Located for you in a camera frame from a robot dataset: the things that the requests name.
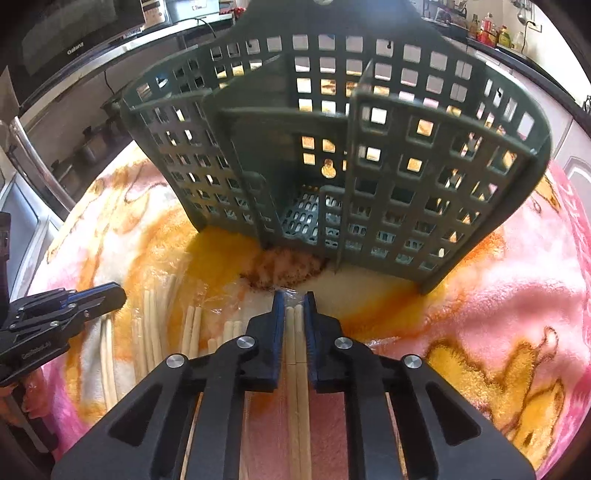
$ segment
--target black cable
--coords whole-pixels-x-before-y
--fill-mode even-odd
[[[214,32],[214,30],[213,30],[212,26],[211,26],[209,23],[207,23],[207,22],[206,22],[206,21],[205,21],[203,18],[198,18],[197,20],[200,20],[200,21],[202,21],[203,23],[205,23],[205,24],[206,24],[206,25],[209,27],[209,30],[211,30],[211,31],[212,31],[213,38],[217,38],[217,35],[216,35],[216,33]]]
[[[105,75],[105,83],[107,84],[107,87],[109,87],[109,90],[111,91],[111,93],[113,95],[115,95],[115,91],[109,85],[109,80],[107,80],[107,71],[106,70],[103,70],[103,74]]]

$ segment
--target fleece blanket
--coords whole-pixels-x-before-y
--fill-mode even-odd
[[[569,446],[591,405],[589,225],[551,164],[536,191],[429,295],[404,280],[250,238],[196,232],[174,193],[132,143],[72,211],[31,293],[119,282],[128,302],[112,318],[116,396],[137,381],[134,321],[145,285],[178,274],[163,348],[179,343],[188,304],[203,308],[200,349],[227,319],[268,311],[275,288],[313,290],[319,311],[382,355],[410,352],[474,404],[541,478]],[[106,412],[100,321],[43,368],[59,458]],[[310,394],[313,475],[346,478],[342,399]],[[31,401],[34,410],[35,401]],[[247,402],[243,462],[251,479],[289,478],[285,388]]]

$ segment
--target basket grid hole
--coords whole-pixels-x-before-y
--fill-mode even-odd
[[[430,261],[424,261],[421,263],[421,266],[420,266],[420,268],[422,270],[429,270],[429,271],[435,270],[436,267],[437,267],[437,265],[434,264],[433,262],[430,262]]]
[[[391,40],[377,39],[375,42],[375,53],[382,57],[390,57],[394,54],[394,48],[392,47]]]
[[[384,223],[387,223],[389,225],[400,226],[404,222],[405,218],[405,215],[401,215],[391,210],[387,210],[386,213],[384,213],[383,221]]]
[[[312,81],[308,78],[298,78],[297,91],[298,93],[312,93]]]
[[[336,80],[320,79],[320,93],[322,95],[336,95]]]
[[[488,116],[486,117],[486,120],[484,121],[484,126],[487,128],[492,127],[492,124],[495,123],[495,115],[492,113],[489,113]]]
[[[168,77],[164,74],[156,75],[156,84],[162,89],[168,85]]]
[[[165,124],[168,122],[168,115],[166,114],[166,111],[164,109],[156,107],[154,109],[154,115],[156,115],[156,118],[161,124]]]
[[[261,46],[256,38],[246,42],[246,53],[249,55],[256,55],[261,52]]]
[[[472,225],[476,222],[476,219],[480,216],[480,212],[476,212],[475,210],[469,210],[466,208],[461,208],[457,214],[457,219],[466,225]]]
[[[208,167],[211,167],[212,166],[212,164],[209,161],[209,158],[207,157],[207,155],[197,155],[197,154],[195,154],[194,157],[195,157],[195,160],[197,161],[197,164],[200,167],[208,168]]]
[[[300,107],[300,111],[302,111],[302,112],[311,112],[312,111],[312,99],[300,98],[298,100],[298,106]]]
[[[449,96],[452,100],[456,100],[458,102],[463,103],[466,100],[466,95],[468,93],[468,89],[462,85],[454,83],[452,85],[452,92]]]
[[[325,158],[324,165],[322,165],[320,172],[322,173],[323,177],[326,179],[335,178],[336,177],[336,169],[335,169],[335,165],[333,164],[333,161],[329,158]]]
[[[336,72],[336,60],[334,57],[320,57],[320,73]]]
[[[402,57],[405,61],[409,61],[412,63],[420,63],[420,61],[421,61],[421,47],[406,44],[404,46],[404,54]]]
[[[177,158],[178,158],[178,162],[181,165],[189,165],[189,157],[186,156],[185,154],[177,154]]]
[[[390,88],[389,87],[382,87],[381,85],[375,85],[374,86],[374,94],[387,97],[388,95],[390,95]]]
[[[403,155],[400,161],[400,171],[413,177],[420,177],[423,174],[425,164],[426,162],[423,160]]]
[[[503,99],[504,93],[505,92],[502,88],[497,89],[497,91],[495,92],[495,99],[492,101],[492,104],[494,106],[498,107],[501,104],[501,100]]]
[[[319,50],[334,50],[335,36],[322,34],[318,35],[318,49]]]
[[[462,109],[458,108],[457,106],[450,105],[447,107],[446,112],[454,116],[460,116],[462,114]]]
[[[369,193],[370,195],[375,195],[376,190],[378,189],[378,182],[373,180],[361,179],[357,178],[355,180],[355,190],[359,192]]]
[[[307,150],[314,150],[314,137],[301,137],[301,146]]]
[[[418,72],[416,70],[402,69],[400,83],[409,87],[416,87],[418,83]]]
[[[212,60],[213,61],[217,61],[217,60],[221,60],[222,59],[222,49],[221,49],[221,47],[219,47],[219,46],[213,47],[213,48],[210,48],[209,51],[212,54]]]
[[[392,79],[392,66],[388,63],[376,63],[374,68],[374,77],[376,80],[384,80],[389,82]]]
[[[486,108],[486,105],[483,102],[481,102],[480,107],[478,107],[478,111],[476,112],[476,118],[478,120],[482,119],[482,115],[484,115],[485,108]]]
[[[335,153],[336,152],[336,145],[332,143],[327,138],[322,139],[322,151],[328,153]]]
[[[409,238],[408,240],[406,240],[404,242],[404,247],[408,248],[409,250],[413,250],[415,252],[418,252],[420,249],[423,248],[424,243],[423,242],[419,242],[418,240]]]
[[[489,160],[487,167],[497,173],[506,175],[515,163],[516,159],[517,155],[512,151],[497,147],[491,159]]]
[[[447,190],[457,190],[462,184],[464,174],[456,168],[445,167],[437,179],[437,183]]]
[[[270,53],[281,51],[281,37],[267,37],[267,50]]]
[[[522,140],[527,140],[534,127],[534,118],[529,113],[524,113],[517,127],[517,134]]]
[[[392,195],[390,198],[399,203],[403,203],[405,205],[410,205],[413,201],[414,192],[412,190],[405,189],[403,187],[395,186],[392,189]]]
[[[440,248],[436,248],[435,250],[433,250],[431,252],[431,255],[437,258],[443,258],[445,257],[447,254],[449,253],[449,250],[440,247]]]
[[[401,100],[403,100],[405,102],[413,102],[414,101],[414,93],[400,91],[398,93],[398,98],[400,98]]]
[[[228,182],[228,186],[232,190],[240,190],[240,184],[238,183],[238,181],[236,179],[227,179],[227,182]]]
[[[350,223],[349,224],[349,233],[356,236],[365,236],[367,233],[367,227],[360,225],[358,223]]]
[[[375,239],[378,242],[382,242],[385,244],[393,244],[395,238],[396,235],[394,235],[393,233],[384,232],[382,230],[380,230],[375,237]]]
[[[491,90],[492,90],[492,80],[488,79],[486,81],[486,86],[484,87],[484,96],[488,97],[491,94]]]
[[[408,265],[410,264],[412,261],[414,260],[413,257],[411,257],[410,255],[404,255],[404,254],[398,254],[396,256],[396,262],[400,263],[402,265]]]
[[[489,202],[497,189],[498,186],[494,183],[481,184],[481,182],[477,181],[470,195],[481,202]]]
[[[509,102],[507,102],[507,106],[505,108],[505,113],[503,113],[503,118],[509,122],[512,122],[516,110],[517,102],[513,100],[513,98],[509,99]]]
[[[179,122],[186,122],[189,119],[189,116],[185,116],[183,111],[180,108],[175,107],[174,113],[177,114],[177,118]]]
[[[308,50],[308,35],[292,35],[291,42],[294,50]]]
[[[173,146],[176,147],[180,142],[178,141],[178,137],[174,132],[166,132],[166,137],[168,138],[168,142]]]
[[[345,242],[345,248],[353,252],[361,252],[361,247],[362,245],[359,242],[353,242],[352,240],[347,240]]]
[[[363,62],[356,59],[347,59],[346,73],[347,75],[361,77],[361,74],[363,73]]]
[[[226,45],[228,50],[228,57],[235,59],[240,56],[240,46],[236,42],[232,42]]]
[[[304,165],[316,165],[316,156],[312,153],[304,153]]]
[[[436,51],[431,52],[431,63],[429,65],[432,69],[445,72],[447,69],[447,56]]]
[[[351,97],[351,95],[353,95],[353,91],[355,90],[356,87],[357,87],[357,82],[345,83],[345,96],[347,98]]]
[[[336,213],[327,212],[324,216],[326,223],[330,223],[331,225],[340,225],[340,215]]]
[[[322,111],[324,113],[336,113],[336,102],[332,100],[322,100]]]
[[[139,99],[142,100],[142,102],[145,102],[148,98],[152,96],[152,90],[150,89],[150,86],[147,83],[143,83],[142,85],[137,87],[135,91],[138,92]]]
[[[472,65],[466,63],[465,61],[458,60],[456,63],[456,77],[460,77],[464,80],[470,80],[470,77],[472,77]]]
[[[427,78],[427,91],[431,93],[441,94],[443,91],[443,79],[429,75]]]
[[[310,71],[310,58],[309,57],[295,57],[294,58],[294,66],[295,66],[295,70],[297,72],[309,72]]]
[[[414,224],[414,231],[418,233],[426,233],[427,235],[431,235],[431,233],[435,230],[436,225],[434,223],[423,222],[419,220],[417,223]]]
[[[460,240],[462,240],[462,238],[464,238],[464,234],[461,232],[456,232],[453,228],[447,230],[442,236],[443,240],[447,240],[452,244],[458,243]]]
[[[371,121],[375,124],[385,125],[388,112],[383,108],[374,107],[371,109]]]
[[[425,211],[427,213],[435,213],[436,215],[445,215],[449,208],[449,200],[444,200],[438,197],[431,197],[425,204]]]
[[[371,249],[372,257],[386,258],[388,256],[388,253],[388,250],[380,247],[372,247]]]
[[[226,160],[226,157],[224,157],[223,155],[217,155],[216,159],[220,165],[220,168],[230,168],[230,164]]]

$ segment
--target wooden chopstick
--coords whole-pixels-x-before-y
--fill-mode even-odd
[[[193,313],[193,328],[191,330],[191,342],[189,343],[189,358],[199,356],[199,335],[201,334],[202,308],[196,307]]]
[[[295,320],[295,366],[297,376],[297,412],[300,441],[300,478],[312,479],[312,452],[310,443],[310,399],[308,392],[308,361],[306,336],[304,334],[304,307],[294,309]]]
[[[285,310],[285,377],[287,423],[290,437],[290,478],[300,480],[300,425],[298,421],[296,326],[293,307]]]

